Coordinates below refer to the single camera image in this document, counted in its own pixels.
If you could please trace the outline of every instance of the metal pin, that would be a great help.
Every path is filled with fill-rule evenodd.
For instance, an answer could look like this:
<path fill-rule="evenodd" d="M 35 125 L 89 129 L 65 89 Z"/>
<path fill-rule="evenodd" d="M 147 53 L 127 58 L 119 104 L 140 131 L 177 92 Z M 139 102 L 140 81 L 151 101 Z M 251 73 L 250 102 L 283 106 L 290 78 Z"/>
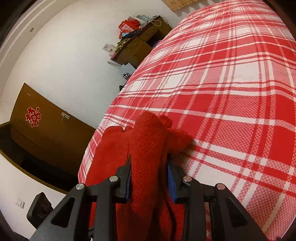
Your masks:
<path fill-rule="evenodd" d="M 81 189 L 83 189 L 84 188 L 84 184 L 83 183 L 78 183 L 77 185 L 76 185 L 76 189 L 77 190 L 81 190 Z"/>
<path fill-rule="evenodd" d="M 217 188 L 218 188 L 219 190 L 224 190 L 224 189 L 225 189 L 225 185 L 222 184 L 222 183 L 218 183 L 218 184 L 217 184 Z"/>
<path fill-rule="evenodd" d="M 118 176 L 111 176 L 111 177 L 109 177 L 109 180 L 111 182 L 116 182 L 118 180 Z"/>
<path fill-rule="evenodd" d="M 185 182 L 189 183 L 189 182 L 192 181 L 192 177 L 190 177 L 190 176 L 185 176 L 185 177 L 183 177 L 183 180 L 184 180 Z"/>

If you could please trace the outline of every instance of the plaid bedsheet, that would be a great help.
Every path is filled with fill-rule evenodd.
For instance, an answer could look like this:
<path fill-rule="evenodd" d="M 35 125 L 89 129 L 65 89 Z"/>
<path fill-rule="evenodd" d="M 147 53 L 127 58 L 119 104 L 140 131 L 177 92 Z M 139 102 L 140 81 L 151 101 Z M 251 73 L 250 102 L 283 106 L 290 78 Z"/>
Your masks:
<path fill-rule="evenodd" d="M 153 49 L 115 98 L 90 141 L 85 182 L 104 130 L 144 110 L 165 114 L 194 137 L 184 169 L 222 182 L 270 240 L 296 215 L 296 44 L 261 0 L 198 10 Z"/>

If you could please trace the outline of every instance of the bed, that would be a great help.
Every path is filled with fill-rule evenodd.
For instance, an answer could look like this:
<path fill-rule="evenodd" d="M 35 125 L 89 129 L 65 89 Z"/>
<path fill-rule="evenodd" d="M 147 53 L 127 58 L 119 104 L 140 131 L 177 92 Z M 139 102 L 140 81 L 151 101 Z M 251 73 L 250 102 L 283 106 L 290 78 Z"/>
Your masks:
<path fill-rule="evenodd" d="M 149 110 L 194 137 L 186 173 L 226 184 L 269 240 L 296 216 L 296 43 L 261 0 L 198 10 L 144 59 L 110 105 L 83 158 L 85 182 L 109 126 Z"/>

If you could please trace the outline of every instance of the white wall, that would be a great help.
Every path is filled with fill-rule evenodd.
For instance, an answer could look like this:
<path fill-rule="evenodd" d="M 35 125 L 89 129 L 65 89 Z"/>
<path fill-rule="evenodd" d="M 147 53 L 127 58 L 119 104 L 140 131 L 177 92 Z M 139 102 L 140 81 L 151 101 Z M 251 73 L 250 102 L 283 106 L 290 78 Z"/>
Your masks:
<path fill-rule="evenodd" d="M 41 192 L 45 193 L 53 207 L 65 196 L 23 174 L 0 155 L 0 209 L 12 230 L 26 238 L 30 238 L 36 230 L 26 215 L 35 196 Z M 15 204 L 18 197 L 25 202 L 24 209 Z"/>
<path fill-rule="evenodd" d="M 57 106 L 97 127 L 118 86 L 118 70 L 107 64 L 105 43 L 116 44 L 118 25 L 129 15 L 161 15 L 175 27 L 186 15 L 222 0 L 201 0 L 173 13 L 161 0 L 81 0 L 53 17 L 31 40 L 15 63 L 0 98 L 0 123 L 9 121 L 26 82 Z M 34 228 L 26 213 L 36 194 L 53 206 L 63 198 L 26 176 L 0 155 L 0 209 L 17 233 L 29 238 Z M 15 205 L 20 196 L 25 208 Z"/>

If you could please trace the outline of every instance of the red garment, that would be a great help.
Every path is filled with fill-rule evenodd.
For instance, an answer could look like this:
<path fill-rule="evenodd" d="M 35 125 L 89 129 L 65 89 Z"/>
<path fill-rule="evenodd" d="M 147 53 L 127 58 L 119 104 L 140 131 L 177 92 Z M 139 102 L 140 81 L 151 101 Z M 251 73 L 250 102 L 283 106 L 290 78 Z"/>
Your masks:
<path fill-rule="evenodd" d="M 116 205 L 119 241 L 181 240 L 184 206 L 174 204 L 168 193 L 167 154 L 181 152 L 192 137 L 172 130 L 172 121 L 151 112 L 142 113 L 134 128 L 111 126 L 103 134 L 86 178 L 86 185 L 100 183 L 115 174 L 131 155 L 132 195 Z M 93 226 L 95 205 L 90 226 Z"/>

